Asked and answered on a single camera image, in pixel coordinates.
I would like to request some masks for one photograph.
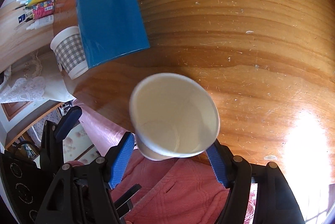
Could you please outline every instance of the metal screw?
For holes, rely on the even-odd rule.
[[[104,162],[104,157],[99,157],[95,160],[98,164],[102,164]]]
[[[63,164],[62,169],[63,170],[68,170],[70,168],[69,164]]]
[[[233,160],[234,160],[235,162],[237,162],[237,163],[240,163],[240,162],[242,162],[243,159],[242,159],[241,156],[236,155],[236,156],[233,157]]]
[[[273,169],[278,167],[278,165],[275,162],[269,162],[269,166]]]

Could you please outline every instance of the pink fabric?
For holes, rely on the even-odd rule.
[[[85,131],[105,155],[118,144],[125,129],[96,113],[78,100],[83,110],[79,119]],[[132,224],[213,224],[224,207],[228,190],[217,182],[210,166],[191,159],[168,159],[154,162],[136,149],[123,180],[111,191],[116,201],[134,184],[142,189],[132,198],[134,208],[125,220]],[[245,224],[251,224],[256,204],[257,185],[252,185]]]

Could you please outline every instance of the checkered paper cup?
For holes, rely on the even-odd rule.
[[[81,43],[79,27],[73,26],[62,30],[51,41],[59,69],[62,67],[71,79],[75,79],[88,70],[85,52]]]

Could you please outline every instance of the barcode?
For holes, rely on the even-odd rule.
[[[44,8],[44,11],[46,12],[46,11],[50,11],[50,10],[52,10],[54,7],[53,7],[53,5],[51,5],[51,6],[48,6],[48,7],[45,7]]]

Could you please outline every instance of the paper cup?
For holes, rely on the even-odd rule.
[[[210,95],[178,74],[142,80],[130,98],[130,118],[142,154],[153,160],[191,157],[216,140],[220,119]]]
[[[56,55],[58,65],[61,64],[71,79],[88,70],[78,26],[66,28],[58,33],[51,41],[50,48]]]

